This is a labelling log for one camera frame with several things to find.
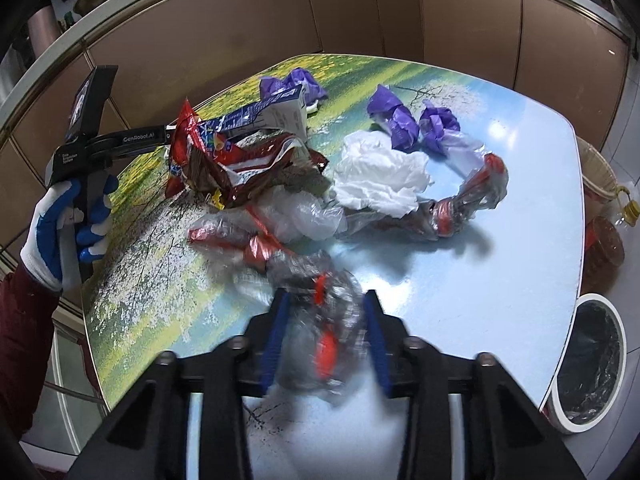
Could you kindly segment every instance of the sleeve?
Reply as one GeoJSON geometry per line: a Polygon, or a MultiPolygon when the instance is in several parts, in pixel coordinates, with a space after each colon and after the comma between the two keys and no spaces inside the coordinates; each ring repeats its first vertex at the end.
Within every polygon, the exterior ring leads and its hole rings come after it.
{"type": "Polygon", "coordinates": [[[58,300],[22,264],[0,283],[0,410],[17,438],[38,407],[58,300]]]}

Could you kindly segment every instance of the table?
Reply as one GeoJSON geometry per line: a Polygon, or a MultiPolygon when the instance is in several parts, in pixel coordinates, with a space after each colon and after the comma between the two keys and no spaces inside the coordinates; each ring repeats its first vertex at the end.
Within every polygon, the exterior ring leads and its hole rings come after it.
{"type": "MultiPolygon", "coordinates": [[[[363,289],[410,333],[441,351],[471,358],[495,353],[536,405],[542,405],[574,315],[582,272],[584,214],[580,164],[571,124],[509,89],[441,68],[364,56],[313,54],[264,73],[303,66],[330,98],[309,117],[309,145],[334,164],[342,138],[370,127],[366,103],[378,83],[391,85],[419,114],[424,96],[450,107],[463,131],[500,155],[508,195],[448,240],[416,244],[402,234],[356,234],[327,249],[363,289]]],[[[257,99],[254,76],[198,108],[204,119],[257,99]]],[[[113,406],[148,362],[166,348],[205,352],[244,330],[262,311],[215,282],[185,243],[188,225],[206,211],[190,194],[164,200],[163,151],[142,155],[120,176],[113,198],[111,249],[83,289],[92,355],[113,406]]],[[[434,198],[455,194],[462,178],[428,163],[434,198]]],[[[339,406],[286,392],[247,402],[255,477],[394,478],[404,439],[406,402],[389,401],[372,370],[339,406]]],[[[198,403],[193,403],[194,417],[198,403]]],[[[197,432],[192,424],[191,431],[197,432]]],[[[197,466],[190,447],[190,475],[197,466]]]]}

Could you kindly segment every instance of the hand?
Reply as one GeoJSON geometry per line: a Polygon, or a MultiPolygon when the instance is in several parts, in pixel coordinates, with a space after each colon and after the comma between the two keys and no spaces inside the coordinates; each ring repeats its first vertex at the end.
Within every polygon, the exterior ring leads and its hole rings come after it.
{"type": "MultiPolygon", "coordinates": [[[[104,186],[103,200],[98,200],[90,209],[89,225],[82,227],[76,235],[81,262],[99,260],[107,251],[105,235],[111,229],[111,201],[107,195],[116,189],[118,179],[110,175],[104,186]]],[[[27,241],[20,251],[22,263],[34,279],[56,292],[62,289],[58,229],[83,220],[82,212],[73,209],[74,198],[79,193],[80,183],[76,179],[51,186],[36,204],[27,241]]]]}

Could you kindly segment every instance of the crumpled purple paper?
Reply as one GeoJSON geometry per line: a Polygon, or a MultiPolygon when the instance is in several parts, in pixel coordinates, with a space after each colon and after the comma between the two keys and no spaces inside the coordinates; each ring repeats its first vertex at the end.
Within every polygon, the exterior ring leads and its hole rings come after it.
{"type": "Polygon", "coordinates": [[[444,130],[459,132],[458,119],[449,108],[435,107],[428,99],[424,99],[422,102],[426,106],[418,121],[422,141],[430,150],[446,155],[441,142],[444,130]]]}
{"type": "Polygon", "coordinates": [[[418,124],[409,109],[389,88],[378,85],[367,104],[367,113],[391,135],[393,149],[408,150],[418,140],[418,124]]]}
{"type": "Polygon", "coordinates": [[[260,78],[260,100],[271,97],[278,92],[293,88],[297,85],[305,87],[305,104],[311,106],[314,102],[320,99],[326,99],[327,94],[324,88],[318,81],[311,75],[311,72],[304,68],[294,68],[289,75],[284,79],[278,79],[270,75],[262,76],[260,78]]]}

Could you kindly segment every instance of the screw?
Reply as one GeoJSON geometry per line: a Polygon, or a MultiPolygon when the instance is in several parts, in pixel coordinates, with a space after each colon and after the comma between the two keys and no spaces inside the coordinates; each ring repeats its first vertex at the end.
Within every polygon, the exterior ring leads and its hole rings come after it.
{"type": "Polygon", "coordinates": [[[481,366],[495,365],[495,357],[489,352],[481,352],[480,354],[478,354],[478,361],[480,361],[481,366]]]}
{"type": "Polygon", "coordinates": [[[424,341],[424,339],[420,339],[418,336],[415,336],[415,335],[405,337],[403,343],[404,343],[404,346],[406,346],[407,348],[411,348],[413,350],[417,350],[427,346],[427,343],[424,341]]]}
{"type": "Polygon", "coordinates": [[[247,346],[247,339],[243,335],[237,335],[231,338],[229,341],[229,346],[232,350],[242,350],[245,346],[247,346]]]}
{"type": "Polygon", "coordinates": [[[156,358],[156,363],[158,363],[159,365],[167,365],[173,363],[174,361],[175,353],[171,352],[171,350],[165,350],[156,358]]]}

